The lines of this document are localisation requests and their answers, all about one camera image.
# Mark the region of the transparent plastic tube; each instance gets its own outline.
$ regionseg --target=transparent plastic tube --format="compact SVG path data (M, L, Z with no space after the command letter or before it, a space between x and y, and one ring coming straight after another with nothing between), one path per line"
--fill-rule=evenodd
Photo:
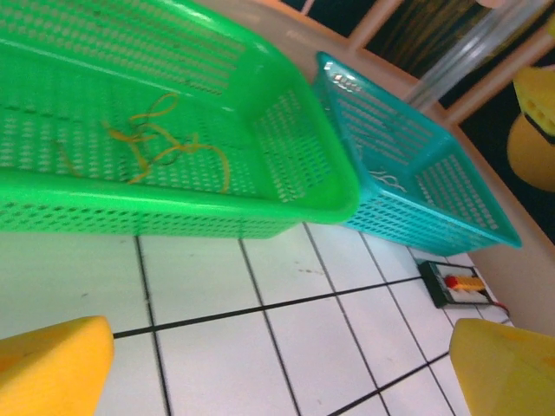
M546 0L507 0L468 31L420 80L405 101L425 111L547 5Z

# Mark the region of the plastic basket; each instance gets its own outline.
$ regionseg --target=plastic basket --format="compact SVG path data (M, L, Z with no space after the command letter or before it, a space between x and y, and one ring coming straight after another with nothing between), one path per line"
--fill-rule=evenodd
M356 208L356 175L298 70L194 3L3 1L0 53L0 230L270 237ZM102 123L124 131L168 92L179 103L155 122L225 154L226 194L207 150L127 183L140 166Z
M362 201L347 226L450 256L519 236L457 140L325 53L314 89L356 167Z

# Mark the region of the yellow foam block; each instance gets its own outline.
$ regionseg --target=yellow foam block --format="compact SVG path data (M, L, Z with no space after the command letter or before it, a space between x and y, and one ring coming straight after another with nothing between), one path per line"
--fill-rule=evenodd
M507 158L522 180L544 191L555 192L555 146L548 143L523 114L511 127Z
M526 67L513 79L520 109L544 132L555 135L555 72Z
M94 414L114 358L104 317L60 323L0 340L0 414Z
M555 415L555 338L460 319L450 354L473 416Z

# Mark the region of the red component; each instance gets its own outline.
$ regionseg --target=red component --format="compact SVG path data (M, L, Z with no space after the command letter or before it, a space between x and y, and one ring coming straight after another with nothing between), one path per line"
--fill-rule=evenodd
M445 278L445 284L450 289L454 288L458 283L459 281L456 276L449 275Z

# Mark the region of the teal plastic basket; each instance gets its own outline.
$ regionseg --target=teal plastic basket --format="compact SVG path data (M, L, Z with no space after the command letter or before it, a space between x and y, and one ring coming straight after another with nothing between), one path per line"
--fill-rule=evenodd
M440 256L520 247L455 137L333 57L317 59L313 87L361 185L347 226Z

